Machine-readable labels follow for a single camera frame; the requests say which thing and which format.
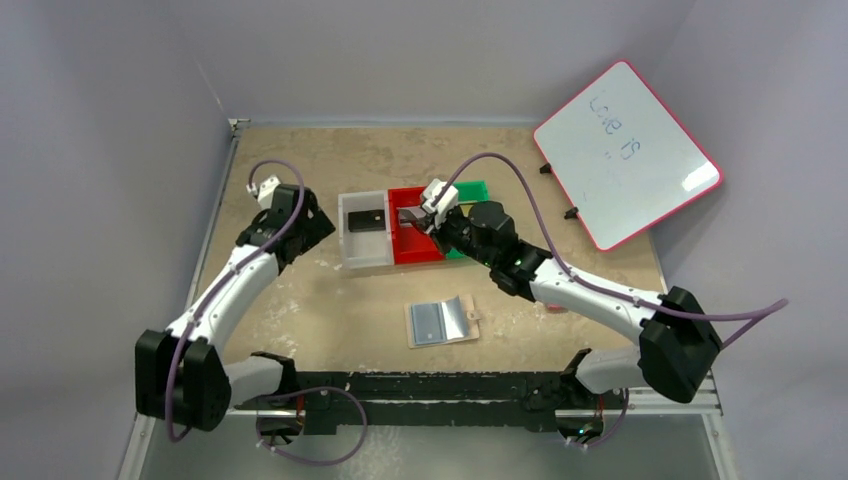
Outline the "beige card holder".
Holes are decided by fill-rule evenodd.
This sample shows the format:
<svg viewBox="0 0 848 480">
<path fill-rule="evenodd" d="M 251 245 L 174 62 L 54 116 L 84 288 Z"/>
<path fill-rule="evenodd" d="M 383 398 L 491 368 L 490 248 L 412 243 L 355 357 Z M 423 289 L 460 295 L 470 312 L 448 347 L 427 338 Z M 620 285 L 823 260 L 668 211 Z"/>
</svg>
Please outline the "beige card holder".
<svg viewBox="0 0 848 480">
<path fill-rule="evenodd" d="M 471 295 L 404 307 L 410 349 L 475 341 L 480 338 L 482 315 Z"/>
</svg>

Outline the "silver credit card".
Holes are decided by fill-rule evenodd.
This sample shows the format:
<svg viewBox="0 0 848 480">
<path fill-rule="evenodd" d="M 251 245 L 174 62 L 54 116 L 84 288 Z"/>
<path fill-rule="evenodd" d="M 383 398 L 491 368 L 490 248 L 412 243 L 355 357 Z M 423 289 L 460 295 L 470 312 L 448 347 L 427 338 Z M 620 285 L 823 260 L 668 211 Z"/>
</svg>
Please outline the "silver credit card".
<svg viewBox="0 0 848 480">
<path fill-rule="evenodd" d="M 397 209 L 397 218 L 401 226 L 419 228 L 426 224 L 427 212 L 420 206 L 400 207 Z"/>
</svg>

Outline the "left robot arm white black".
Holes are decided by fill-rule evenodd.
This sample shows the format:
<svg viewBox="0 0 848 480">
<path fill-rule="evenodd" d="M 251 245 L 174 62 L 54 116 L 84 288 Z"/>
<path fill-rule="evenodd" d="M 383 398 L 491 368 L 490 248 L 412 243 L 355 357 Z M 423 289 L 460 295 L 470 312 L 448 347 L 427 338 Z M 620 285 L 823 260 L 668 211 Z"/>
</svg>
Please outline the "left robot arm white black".
<svg viewBox="0 0 848 480">
<path fill-rule="evenodd" d="M 290 358 L 255 352 L 226 365 L 219 350 L 258 296 L 335 227 L 307 187 L 269 179 L 257 202 L 259 213 L 213 283 L 165 330 L 147 330 L 137 340 L 138 414 L 211 431 L 230 408 L 295 385 Z"/>
</svg>

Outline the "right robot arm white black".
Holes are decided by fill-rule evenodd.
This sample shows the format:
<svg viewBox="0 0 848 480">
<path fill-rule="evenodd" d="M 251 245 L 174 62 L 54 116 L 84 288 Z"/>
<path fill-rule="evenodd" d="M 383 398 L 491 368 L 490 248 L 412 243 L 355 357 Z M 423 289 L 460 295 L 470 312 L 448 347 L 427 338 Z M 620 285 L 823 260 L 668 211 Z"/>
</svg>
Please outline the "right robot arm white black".
<svg viewBox="0 0 848 480">
<path fill-rule="evenodd" d="M 479 203 L 468 215 L 455 207 L 440 226 L 425 230 L 440 249 L 455 249 L 487 267 L 506 294 L 563 307 L 630 341 L 628 347 L 577 353 L 564 379 L 579 392 L 650 387 L 688 404 L 718 356 L 715 329 L 686 317 L 702 311 L 691 293 L 675 287 L 660 294 L 566 271 L 550 251 L 519 238 L 498 202 Z"/>
</svg>

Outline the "green plastic bin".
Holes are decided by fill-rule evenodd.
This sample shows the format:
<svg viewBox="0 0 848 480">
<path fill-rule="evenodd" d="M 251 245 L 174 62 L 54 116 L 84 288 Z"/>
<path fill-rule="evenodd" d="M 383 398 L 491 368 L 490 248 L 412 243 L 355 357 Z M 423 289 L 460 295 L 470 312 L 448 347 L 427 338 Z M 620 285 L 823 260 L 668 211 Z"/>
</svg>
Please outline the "green plastic bin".
<svg viewBox="0 0 848 480">
<path fill-rule="evenodd" d="M 483 180 L 455 182 L 453 187 L 458 191 L 458 205 L 464 214 L 468 214 L 474 204 L 489 200 L 488 186 Z"/>
</svg>

